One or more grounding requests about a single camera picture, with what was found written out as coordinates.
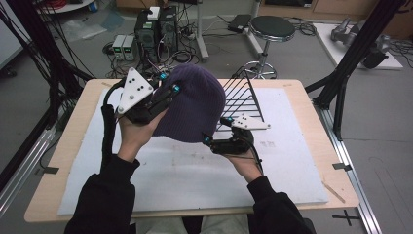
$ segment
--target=black jacket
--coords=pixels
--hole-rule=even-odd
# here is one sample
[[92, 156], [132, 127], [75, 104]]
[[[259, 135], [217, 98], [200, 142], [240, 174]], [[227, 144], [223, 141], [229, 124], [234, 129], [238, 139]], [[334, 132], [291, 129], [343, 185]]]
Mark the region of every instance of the black jacket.
[[[64, 233], [127, 234], [135, 190], [130, 179], [139, 162], [113, 157], [99, 175], [91, 175], [79, 195], [75, 214]], [[303, 217], [285, 193], [276, 193], [266, 176], [248, 185], [259, 233], [311, 234]]]

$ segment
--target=wooden table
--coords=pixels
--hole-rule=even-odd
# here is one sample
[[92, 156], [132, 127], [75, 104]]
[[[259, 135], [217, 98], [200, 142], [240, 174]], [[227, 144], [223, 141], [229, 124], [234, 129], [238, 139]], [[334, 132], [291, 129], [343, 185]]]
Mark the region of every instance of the wooden table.
[[[84, 133], [94, 114], [102, 90], [110, 88], [117, 81], [97, 79], [89, 81], [86, 85], [49, 164], [49, 167], [59, 168], [58, 173], [56, 175], [43, 175], [25, 213], [26, 221], [50, 222], [64, 221], [71, 218], [71, 215], [57, 214], [71, 166], [82, 144]], [[332, 166], [332, 164], [339, 163], [339, 159], [302, 84], [297, 80], [252, 80], [251, 82], [255, 88], [282, 88], [285, 90], [328, 194], [329, 202], [299, 205], [298, 209], [317, 210], [356, 207], [358, 197], [345, 171], [335, 170]], [[211, 209], [191, 213], [174, 211], [133, 214], [132, 216], [216, 215], [230, 212], [226, 209]]]

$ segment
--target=hand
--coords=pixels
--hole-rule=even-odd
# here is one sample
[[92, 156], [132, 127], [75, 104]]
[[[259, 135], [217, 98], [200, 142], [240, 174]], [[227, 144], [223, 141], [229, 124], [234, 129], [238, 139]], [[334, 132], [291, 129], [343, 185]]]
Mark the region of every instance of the hand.
[[245, 154], [223, 156], [228, 158], [237, 172], [243, 176], [248, 183], [262, 176], [250, 149]]
[[143, 126], [132, 123], [126, 117], [121, 117], [119, 119], [119, 125], [121, 127], [122, 143], [118, 157], [125, 161], [133, 162], [137, 152], [139, 152], [140, 148], [152, 137], [156, 127], [166, 113], [167, 111], [164, 110], [149, 124]]

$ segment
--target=clamp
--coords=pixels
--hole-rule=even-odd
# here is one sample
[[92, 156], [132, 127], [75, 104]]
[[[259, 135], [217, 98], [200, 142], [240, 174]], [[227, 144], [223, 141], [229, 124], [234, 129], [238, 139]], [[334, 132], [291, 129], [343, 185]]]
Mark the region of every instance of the clamp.
[[203, 144], [208, 146], [212, 153], [229, 157], [244, 154], [251, 149], [258, 169], [263, 174], [262, 160], [255, 150], [254, 136], [251, 130], [264, 130], [271, 128], [271, 126], [245, 114], [237, 119], [221, 117], [219, 122], [230, 127], [233, 135], [228, 139], [214, 139], [212, 136], [203, 134]]

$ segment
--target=electronic equipment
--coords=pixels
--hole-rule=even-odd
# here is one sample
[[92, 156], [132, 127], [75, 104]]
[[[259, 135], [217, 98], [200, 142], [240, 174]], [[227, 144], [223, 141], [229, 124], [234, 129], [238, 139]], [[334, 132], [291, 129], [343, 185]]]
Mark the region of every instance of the electronic equipment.
[[248, 26], [249, 20], [251, 20], [251, 15], [236, 15], [228, 25], [228, 30], [242, 33]]
[[160, 7], [150, 7], [149, 10], [152, 12], [148, 14], [148, 20], [156, 21], [159, 18]]
[[174, 53], [178, 51], [176, 7], [164, 8], [159, 17], [161, 34], [164, 41], [164, 51]]
[[311, 7], [313, 0], [265, 0], [267, 5], [292, 6], [292, 7]]
[[128, 35], [122, 45], [125, 60], [135, 60], [137, 55], [137, 45], [134, 36]]
[[125, 38], [125, 35], [118, 35], [115, 42], [112, 44], [113, 53], [115, 53], [117, 60], [125, 59], [124, 52], [122, 51], [122, 45], [124, 45]]
[[148, 12], [140, 12], [134, 27], [139, 55], [147, 56], [153, 62], [159, 62], [158, 44], [161, 36], [159, 22], [148, 20], [147, 16]]

